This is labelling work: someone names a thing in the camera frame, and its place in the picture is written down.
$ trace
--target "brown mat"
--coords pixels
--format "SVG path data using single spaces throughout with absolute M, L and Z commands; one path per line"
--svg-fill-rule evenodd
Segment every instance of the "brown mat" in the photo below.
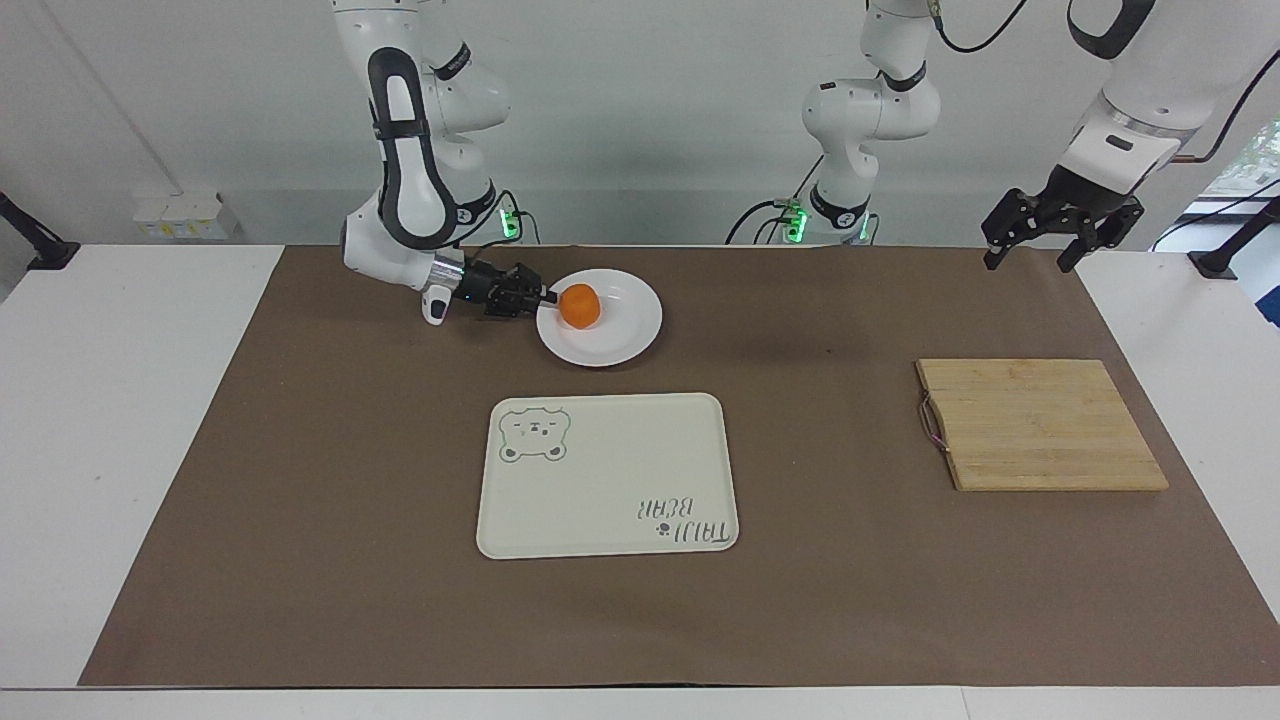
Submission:
M 1280 628 L 1052 254 L 493 251 L 516 258 L 646 278 L 662 336 L 580 370 L 529 320 L 429 328 L 335 249 L 287 250 L 81 683 L 1280 684 Z M 956 492 L 919 357 L 1102 359 L 1170 489 Z M 724 406 L 737 546 L 476 550 L 499 400 L 694 391 Z

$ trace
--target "white tray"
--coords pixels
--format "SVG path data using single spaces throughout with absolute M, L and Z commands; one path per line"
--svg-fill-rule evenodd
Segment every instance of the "white tray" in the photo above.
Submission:
M 724 415 L 710 395 L 493 409 L 476 527 L 485 556 L 716 552 L 736 541 Z

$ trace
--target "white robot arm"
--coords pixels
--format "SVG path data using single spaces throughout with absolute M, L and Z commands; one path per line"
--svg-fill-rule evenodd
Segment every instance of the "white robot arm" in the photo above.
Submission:
M 453 297 L 511 316 L 553 300 L 527 268 L 499 272 L 457 247 L 504 204 L 480 149 L 461 133 L 500 124 L 511 106 L 506 86 L 472 61 L 445 0 L 330 3 L 347 58 L 369 88 L 383 158 L 381 187 L 343 224 L 343 261 L 421 292 L 431 324 L 444 322 Z M 518 237 L 513 205 L 500 210 L 502 233 Z
M 941 100 L 924 63 L 933 29 L 927 0 L 872 0 L 861 50 L 879 74 L 824 82 L 809 92 L 804 126 L 822 145 L 823 160 L 817 182 L 801 195 L 806 237 L 852 242 L 879 172 L 865 143 L 920 137 L 937 124 Z
M 1062 272 L 1100 247 L 1120 245 L 1143 213 L 1133 195 L 1138 186 L 1276 53 L 1280 3 L 1123 0 L 1102 35 L 1085 33 L 1074 20 L 1069 26 L 1078 45 L 1111 61 L 1111 77 L 1044 190 L 1010 190 L 983 222 L 989 269 L 1014 246 L 1046 233 L 1076 236 L 1059 258 Z

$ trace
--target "tabletop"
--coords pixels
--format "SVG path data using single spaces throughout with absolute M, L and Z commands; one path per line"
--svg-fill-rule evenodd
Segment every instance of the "tabletop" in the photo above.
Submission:
M 1199 717 L 1229 703 L 1230 715 L 1262 717 L 1280 707 L 1280 688 L 49 692 L 76 684 L 279 255 L 90 246 L 0 305 L 0 687 L 12 688 L 0 714 Z M 1280 488 L 1266 480 L 1280 466 L 1267 425 L 1280 336 L 1238 288 L 1202 281 L 1179 255 L 1100 254 L 1079 272 L 1275 614 Z

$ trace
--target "green indicator light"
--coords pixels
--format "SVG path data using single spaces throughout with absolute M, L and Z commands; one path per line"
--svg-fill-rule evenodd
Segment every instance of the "green indicator light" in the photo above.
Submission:
M 520 222 L 516 219 L 516 215 L 506 208 L 499 208 L 498 213 L 502 217 L 502 233 L 507 236 L 507 240 L 520 237 Z
M 795 217 L 791 218 L 791 224 L 787 225 L 787 242 L 804 242 L 804 228 L 808 224 L 809 213 L 795 208 Z

